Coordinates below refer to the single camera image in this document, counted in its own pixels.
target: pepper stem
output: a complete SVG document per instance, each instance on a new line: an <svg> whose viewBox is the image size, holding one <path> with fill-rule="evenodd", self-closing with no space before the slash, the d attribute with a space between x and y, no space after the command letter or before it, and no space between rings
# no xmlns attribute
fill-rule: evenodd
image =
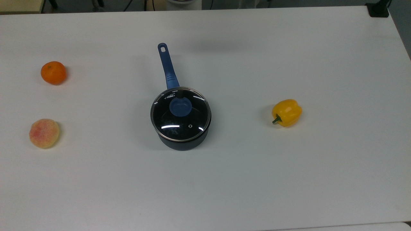
<svg viewBox="0 0 411 231"><path fill-rule="evenodd" d="M278 114L275 114L275 117L275 120L272 122L273 124L275 124L277 121L282 121Z"/></svg>

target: peach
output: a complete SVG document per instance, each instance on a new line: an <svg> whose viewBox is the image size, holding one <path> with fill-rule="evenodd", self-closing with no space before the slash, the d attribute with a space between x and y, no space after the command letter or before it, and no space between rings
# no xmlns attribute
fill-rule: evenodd
<svg viewBox="0 0 411 231"><path fill-rule="evenodd" d="M31 125L30 141L39 148L48 148L57 140L60 129L51 119L41 119Z"/></svg>

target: lid rim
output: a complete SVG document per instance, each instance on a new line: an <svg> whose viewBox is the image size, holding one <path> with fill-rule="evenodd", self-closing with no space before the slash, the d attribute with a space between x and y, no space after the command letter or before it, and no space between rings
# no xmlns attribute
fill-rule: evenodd
<svg viewBox="0 0 411 231"><path fill-rule="evenodd" d="M188 138L188 139L184 139L184 140L177 140L177 139L173 139L173 138L170 138L170 137L165 136L164 134L162 134L162 133L158 130L158 128L157 128L157 126L156 126L156 124L155 124L155 122L154 122L154 105L156 104L156 102L158 102L158 100L159 100L162 96L164 96L164 95L166 94L166 92L172 92L172 91L174 91L174 90L189 90L189 91L192 91L192 92L198 94L201 98L203 98L203 99L204 99L204 102L205 102L205 104L206 104L206 106L207 106L207 121L206 121L206 123L205 123L204 130L201 131L201 132L199 132L197 135L195 135L195 136L193 136L193 137L190 137L190 138ZM187 142L187 141L191 141L191 140L196 139L197 137L203 135L204 132L208 129L208 127L210 126L210 122L211 122L211 109L210 109L210 105L208 104L208 100L207 100L200 92L198 92L197 90L195 90L195 89L193 89L193 88L181 87L181 86L180 86L180 87L174 87L174 88L167 89L167 90L163 91L162 93L160 93L160 94L156 97L156 99L154 100L153 104L151 105L150 119L151 119L151 123L152 123L155 131L156 131L160 136L162 136L163 138L165 138L165 139L167 139L167 140L169 140L169 141L174 141L174 142Z"/></svg>

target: chair leg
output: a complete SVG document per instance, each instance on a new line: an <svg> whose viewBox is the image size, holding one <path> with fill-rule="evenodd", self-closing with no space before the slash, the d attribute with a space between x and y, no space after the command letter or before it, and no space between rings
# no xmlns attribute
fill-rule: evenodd
<svg viewBox="0 0 411 231"><path fill-rule="evenodd" d="M97 4L96 0L91 0L92 4L93 4L93 11L97 12L99 11L99 5Z"/></svg>
<svg viewBox="0 0 411 231"><path fill-rule="evenodd" d="M104 2L103 2L103 0L97 0L97 1L98 1L98 3L99 3L99 6L104 7Z"/></svg>
<svg viewBox="0 0 411 231"><path fill-rule="evenodd" d="M48 1L50 2L51 6L52 6L54 9L57 9L57 3L55 2L55 0L48 0Z"/></svg>

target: floor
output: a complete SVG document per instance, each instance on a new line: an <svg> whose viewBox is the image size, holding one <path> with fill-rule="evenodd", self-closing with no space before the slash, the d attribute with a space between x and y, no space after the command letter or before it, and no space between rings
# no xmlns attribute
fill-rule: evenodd
<svg viewBox="0 0 411 231"><path fill-rule="evenodd" d="M103 0L104 7L94 7L92 0L56 0L57 9L53 9L49 0L45 0L43 13L79 13L79 12L122 12L130 0ZM166 0L153 0L156 10L165 9ZM257 8L275 7L324 7L324 6L359 6L377 0L267 0L258 1ZM237 9L239 0L202 0L203 10ZM152 10L152 0L148 1L147 10ZM144 0L132 0L127 11L143 11ZM411 57L411 0L392 0L390 14L398 29L404 46Z"/></svg>

